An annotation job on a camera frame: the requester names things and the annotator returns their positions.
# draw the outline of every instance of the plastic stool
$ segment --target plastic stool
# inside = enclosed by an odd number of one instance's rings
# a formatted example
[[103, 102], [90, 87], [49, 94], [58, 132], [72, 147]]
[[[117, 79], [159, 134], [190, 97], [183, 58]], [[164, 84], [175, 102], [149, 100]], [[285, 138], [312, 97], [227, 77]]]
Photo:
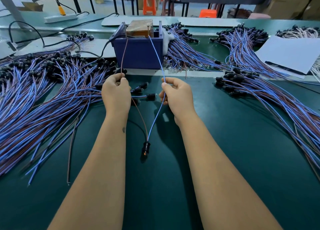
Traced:
[[152, 12], [152, 15], [156, 15], [155, 0], [151, 0], [151, 6], [148, 6], [148, 0], [143, 0], [143, 14]]
[[199, 17], [201, 18], [217, 18], [217, 10], [202, 9]]
[[271, 16], [262, 13], [251, 13], [248, 19], [271, 19]]
[[[169, 2], [169, 0], [163, 0], [162, 12], [161, 12], [162, 16], [168, 15], [168, 9], [166, 9], [166, 5], [168, 2]], [[174, 16], [174, 4], [172, 2], [171, 2], [171, 7], [170, 7], [170, 16]]]

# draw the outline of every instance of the stack of cardboard boxes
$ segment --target stack of cardboard boxes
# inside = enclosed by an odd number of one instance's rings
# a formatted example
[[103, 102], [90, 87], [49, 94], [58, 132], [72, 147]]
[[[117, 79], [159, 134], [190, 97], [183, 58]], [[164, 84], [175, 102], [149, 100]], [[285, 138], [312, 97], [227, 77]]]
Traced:
[[[293, 19], [307, 6], [308, 2], [309, 0], [272, 0], [267, 8], [257, 6], [254, 12], [268, 14], [272, 19]], [[319, 8], [320, 0], [312, 0], [303, 19], [319, 20]]]

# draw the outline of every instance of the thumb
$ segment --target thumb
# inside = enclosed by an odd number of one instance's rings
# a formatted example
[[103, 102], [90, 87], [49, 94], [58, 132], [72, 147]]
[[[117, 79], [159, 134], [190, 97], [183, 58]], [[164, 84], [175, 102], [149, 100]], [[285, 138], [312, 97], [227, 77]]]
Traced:
[[120, 86], [129, 86], [129, 82], [126, 78], [122, 77], [120, 80]]
[[168, 83], [165, 83], [165, 82], [161, 84], [161, 87], [166, 94], [170, 93], [172, 89], [174, 89], [172, 86], [170, 86]]

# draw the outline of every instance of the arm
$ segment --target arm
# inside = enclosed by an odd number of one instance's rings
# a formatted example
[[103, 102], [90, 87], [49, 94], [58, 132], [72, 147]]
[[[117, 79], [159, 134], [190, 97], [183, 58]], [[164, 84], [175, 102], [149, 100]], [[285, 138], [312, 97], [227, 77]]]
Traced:
[[107, 115], [86, 163], [63, 200], [49, 230], [122, 229], [125, 187], [125, 131], [130, 87], [121, 74], [102, 87]]
[[196, 114], [190, 86], [177, 78], [166, 82], [173, 86], [162, 83], [164, 104], [181, 130], [204, 229], [282, 229]]

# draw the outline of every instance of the green tabletop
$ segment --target green tabletop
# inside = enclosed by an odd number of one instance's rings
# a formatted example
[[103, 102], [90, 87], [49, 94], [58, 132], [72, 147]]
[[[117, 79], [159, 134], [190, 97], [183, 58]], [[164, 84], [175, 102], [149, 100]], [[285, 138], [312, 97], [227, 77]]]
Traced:
[[[254, 25], [275, 32], [295, 23], [260, 20]], [[319, 22], [303, 25], [319, 26]], [[197, 31], [212, 32], [209, 29]], [[208, 36], [200, 37], [194, 48], [221, 60], [228, 51], [209, 43]], [[160, 76], [127, 78], [132, 87], [149, 82], [146, 93], [161, 91]], [[213, 78], [188, 77], [185, 81], [192, 87], [195, 109], [211, 135], [281, 226], [288, 230], [319, 229], [320, 184], [301, 151], [273, 117], [257, 100], [231, 98], [215, 88]], [[320, 109], [319, 94], [293, 83], [275, 83], [311, 109]], [[157, 101], [141, 102], [139, 109], [148, 128], [159, 107]], [[105, 113], [102, 103], [92, 106], [76, 132], [71, 182], [90, 153]], [[160, 112], [150, 136], [149, 157], [142, 163], [139, 158], [145, 137], [138, 111], [132, 107], [127, 123], [123, 229], [202, 229], [182, 137], [168, 107]], [[46, 229], [70, 188], [66, 183], [69, 144], [70, 139], [40, 167], [30, 187], [29, 176], [19, 172], [27, 160], [0, 178], [0, 229]]]

